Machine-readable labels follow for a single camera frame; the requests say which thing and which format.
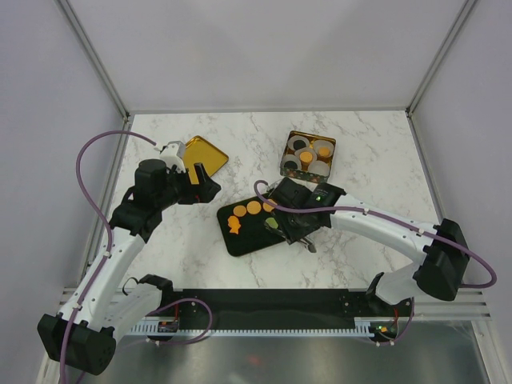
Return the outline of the green round cookie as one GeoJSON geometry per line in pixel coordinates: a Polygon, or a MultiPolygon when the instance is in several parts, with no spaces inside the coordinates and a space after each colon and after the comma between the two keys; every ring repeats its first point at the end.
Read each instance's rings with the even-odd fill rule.
{"type": "Polygon", "coordinates": [[[274,218],[268,218],[267,220],[265,220],[265,224],[267,224],[268,227],[270,228],[278,228],[277,221],[274,218]]]}

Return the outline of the black round cookie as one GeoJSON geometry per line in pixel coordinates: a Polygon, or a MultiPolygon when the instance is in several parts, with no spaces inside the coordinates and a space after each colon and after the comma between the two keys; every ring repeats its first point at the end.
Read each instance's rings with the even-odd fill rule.
{"type": "Polygon", "coordinates": [[[296,140],[293,143],[293,148],[295,150],[300,150],[301,148],[304,148],[304,147],[306,147],[306,144],[303,140],[296,140]]]}
{"type": "Polygon", "coordinates": [[[288,169],[294,169],[296,170],[298,168],[297,163],[295,161],[287,161],[283,164],[285,168],[288,169]]]}

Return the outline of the orange bitten round cookie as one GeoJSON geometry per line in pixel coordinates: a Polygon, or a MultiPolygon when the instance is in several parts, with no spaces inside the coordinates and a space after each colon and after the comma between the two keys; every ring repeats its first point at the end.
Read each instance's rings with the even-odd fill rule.
{"type": "Polygon", "coordinates": [[[322,158],[328,158],[330,156],[330,149],[328,147],[319,147],[318,156],[322,158]]]}

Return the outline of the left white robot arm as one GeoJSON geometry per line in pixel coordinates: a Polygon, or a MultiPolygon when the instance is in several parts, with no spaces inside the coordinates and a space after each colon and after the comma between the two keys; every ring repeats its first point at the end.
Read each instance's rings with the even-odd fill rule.
{"type": "Polygon", "coordinates": [[[194,164],[198,183],[186,171],[161,159],[147,159],[134,172],[134,185],[114,209],[110,233],[74,295],[55,314],[44,314],[37,332],[50,359],[99,375],[110,364],[118,341],[139,320],[155,312],[167,315],[175,304],[172,282],[154,274],[140,279],[117,305],[111,300],[134,258],[174,204],[209,203],[220,191],[203,164],[194,164]]]}

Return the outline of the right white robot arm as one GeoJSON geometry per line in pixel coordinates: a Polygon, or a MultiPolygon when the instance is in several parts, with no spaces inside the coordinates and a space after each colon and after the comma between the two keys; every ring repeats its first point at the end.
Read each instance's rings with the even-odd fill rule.
{"type": "Polygon", "coordinates": [[[281,236],[289,243],[306,239],[323,227],[348,231],[406,256],[395,272],[377,274],[366,291],[366,306],[381,316],[408,298],[428,295],[452,302],[469,262],[460,226],[445,219],[419,222],[367,204],[343,188],[321,182],[314,189],[283,178],[266,187],[274,204],[281,236]]]}

